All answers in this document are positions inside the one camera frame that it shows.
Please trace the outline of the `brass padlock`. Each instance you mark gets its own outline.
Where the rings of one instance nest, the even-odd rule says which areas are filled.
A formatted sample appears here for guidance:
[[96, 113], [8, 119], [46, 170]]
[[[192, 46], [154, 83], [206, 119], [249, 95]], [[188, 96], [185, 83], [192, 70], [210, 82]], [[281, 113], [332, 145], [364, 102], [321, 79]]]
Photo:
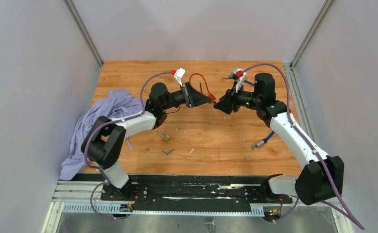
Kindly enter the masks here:
[[171, 136], [163, 131], [157, 131], [157, 135], [159, 135], [166, 142], [168, 142], [171, 139]]

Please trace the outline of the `red cable lock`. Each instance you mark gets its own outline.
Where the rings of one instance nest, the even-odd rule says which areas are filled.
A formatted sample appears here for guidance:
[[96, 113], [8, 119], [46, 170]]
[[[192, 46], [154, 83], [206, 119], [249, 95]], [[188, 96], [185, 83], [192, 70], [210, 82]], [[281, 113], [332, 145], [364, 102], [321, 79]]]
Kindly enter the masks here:
[[201, 94], [202, 97], [207, 97], [208, 103], [209, 103], [209, 104], [212, 104], [212, 103], [216, 100], [216, 98], [215, 98], [215, 96], [210, 92], [209, 87], [208, 87], [208, 84], [207, 84], [207, 81], [206, 81], [206, 78], [205, 78], [202, 74], [200, 74], [200, 73], [193, 73], [193, 74], [191, 74], [190, 77], [189, 77], [189, 84], [191, 84], [191, 79], [192, 79], [193, 76], [200, 76], [200, 77], [203, 79], [204, 84], [205, 84], [205, 90], [208, 92], [207, 95], [206, 95], [206, 94], [203, 95], [203, 94], [201, 94], [200, 90], [198, 90], [198, 89], [196, 89], [195, 87], [193, 87], [193, 90], [195, 91], [195, 93], [197, 93], [197, 94]]

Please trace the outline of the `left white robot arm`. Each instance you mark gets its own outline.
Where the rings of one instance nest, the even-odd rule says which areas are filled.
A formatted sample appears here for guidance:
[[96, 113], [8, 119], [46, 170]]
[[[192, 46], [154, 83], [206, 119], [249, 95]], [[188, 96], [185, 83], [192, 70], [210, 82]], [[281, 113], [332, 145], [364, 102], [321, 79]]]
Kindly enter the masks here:
[[212, 94], [204, 95], [188, 82], [175, 92], [169, 92], [164, 83], [155, 83], [143, 113], [117, 120], [98, 117], [81, 145], [81, 152], [98, 165], [105, 180], [114, 186], [113, 194], [119, 200], [127, 200], [132, 188], [127, 184], [129, 176], [118, 162], [123, 141], [137, 133], [158, 128], [166, 120], [166, 110], [170, 108], [181, 105], [193, 108], [214, 101]]

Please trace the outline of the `brass padlock keys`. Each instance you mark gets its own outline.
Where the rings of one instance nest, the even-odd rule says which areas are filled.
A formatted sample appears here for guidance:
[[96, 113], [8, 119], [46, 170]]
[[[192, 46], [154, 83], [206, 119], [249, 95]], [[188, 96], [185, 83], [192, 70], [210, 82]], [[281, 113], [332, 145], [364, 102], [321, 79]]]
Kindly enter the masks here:
[[174, 149], [172, 150], [169, 150], [169, 151], [162, 151], [166, 156], [170, 155], [172, 152], [174, 151]]

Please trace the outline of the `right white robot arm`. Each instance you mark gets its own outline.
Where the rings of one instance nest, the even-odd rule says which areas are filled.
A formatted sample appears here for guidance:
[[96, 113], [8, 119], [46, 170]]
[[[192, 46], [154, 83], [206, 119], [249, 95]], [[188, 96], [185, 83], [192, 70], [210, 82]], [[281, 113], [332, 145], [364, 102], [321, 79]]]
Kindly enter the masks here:
[[266, 202], [275, 201], [281, 194], [298, 197], [305, 205], [342, 196], [343, 160], [317, 146], [286, 104], [276, 99], [275, 80], [271, 74], [256, 74], [252, 92], [245, 91], [240, 79], [236, 79], [233, 87], [214, 104], [215, 109], [226, 114], [237, 112], [242, 106], [256, 111], [258, 118], [284, 141], [302, 168], [297, 177], [267, 177], [260, 192]]

